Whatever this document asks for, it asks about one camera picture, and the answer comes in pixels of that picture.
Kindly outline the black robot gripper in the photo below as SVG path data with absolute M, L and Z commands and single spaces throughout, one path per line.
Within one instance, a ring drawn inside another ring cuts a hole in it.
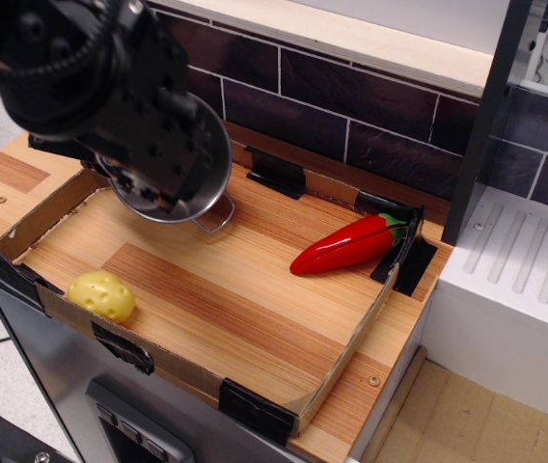
M 34 148 L 98 171 L 135 210 L 173 212 L 198 195 L 214 164 L 208 116 L 192 95 L 159 85 L 67 84 L 27 94 Z

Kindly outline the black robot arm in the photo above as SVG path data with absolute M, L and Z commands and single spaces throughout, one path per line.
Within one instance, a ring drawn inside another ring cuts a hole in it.
M 164 210 L 212 164 L 188 57 L 142 1 L 0 1 L 0 97 L 32 146 Z

